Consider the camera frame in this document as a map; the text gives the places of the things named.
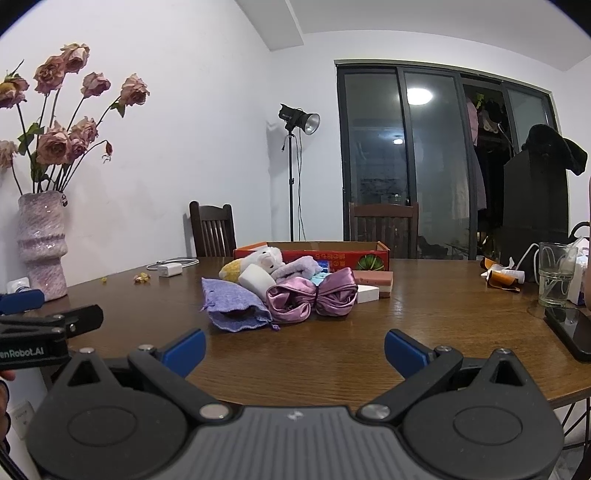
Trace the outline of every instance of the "purple cloth bag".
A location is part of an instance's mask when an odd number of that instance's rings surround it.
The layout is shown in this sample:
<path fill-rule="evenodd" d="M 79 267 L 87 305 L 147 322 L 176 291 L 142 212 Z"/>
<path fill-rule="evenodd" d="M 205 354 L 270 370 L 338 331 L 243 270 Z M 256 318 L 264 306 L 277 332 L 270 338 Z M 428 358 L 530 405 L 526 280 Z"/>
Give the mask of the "purple cloth bag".
<path fill-rule="evenodd" d="M 237 283 L 203 278 L 201 285 L 205 296 L 202 310 L 207 310 L 216 327 L 239 332 L 271 323 L 271 313 L 261 299 Z"/>

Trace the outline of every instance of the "ceiling light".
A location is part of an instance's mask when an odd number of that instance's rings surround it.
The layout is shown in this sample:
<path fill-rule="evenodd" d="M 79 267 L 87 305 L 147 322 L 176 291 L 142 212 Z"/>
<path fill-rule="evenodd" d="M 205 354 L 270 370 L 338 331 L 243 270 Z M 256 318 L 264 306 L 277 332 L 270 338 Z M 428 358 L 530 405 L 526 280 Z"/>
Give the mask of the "ceiling light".
<path fill-rule="evenodd" d="M 410 105 L 425 105 L 431 101 L 433 94 L 425 88 L 409 88 L 407 98 Z"/>

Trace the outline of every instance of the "ceiling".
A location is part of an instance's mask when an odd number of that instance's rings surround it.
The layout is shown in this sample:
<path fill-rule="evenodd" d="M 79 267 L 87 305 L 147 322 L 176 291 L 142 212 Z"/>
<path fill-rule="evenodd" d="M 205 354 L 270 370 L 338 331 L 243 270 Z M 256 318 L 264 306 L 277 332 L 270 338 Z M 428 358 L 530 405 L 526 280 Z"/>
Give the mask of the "ceiling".
<path fill-rule="evenodd" d="M 546 0 L 236 0 L 270 50 L 305 34 L 401 30 L 493 45 L 568 70 L 591 38 Z"/>

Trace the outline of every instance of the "black phone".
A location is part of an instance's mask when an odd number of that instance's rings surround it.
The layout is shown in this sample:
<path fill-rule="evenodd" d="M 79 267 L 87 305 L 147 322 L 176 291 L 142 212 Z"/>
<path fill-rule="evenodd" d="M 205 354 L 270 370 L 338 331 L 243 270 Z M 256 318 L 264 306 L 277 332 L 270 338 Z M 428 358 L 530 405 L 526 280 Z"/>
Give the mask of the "black phone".
<path fill-rule="evenodd" d="M 577 309 L 546 308 L 544 320 L 579 362 L 591 362 L 591 319 Z"/>

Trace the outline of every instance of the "pink textured vase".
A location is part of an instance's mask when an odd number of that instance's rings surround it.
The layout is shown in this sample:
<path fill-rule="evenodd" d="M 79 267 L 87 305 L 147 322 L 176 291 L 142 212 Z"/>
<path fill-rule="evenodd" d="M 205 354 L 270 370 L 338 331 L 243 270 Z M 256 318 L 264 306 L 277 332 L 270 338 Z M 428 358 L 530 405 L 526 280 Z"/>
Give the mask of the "pink textured vase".
<path fill-rule="evenodd" d="M 27 266 L 31 288 L 45 294 L 45 301 L 67 294 L 61 258 L 68 252 L 64 232 L 64 207 L 60 192 L 26 193 L 18 199 L 20 218 L 17 242 Z"/>

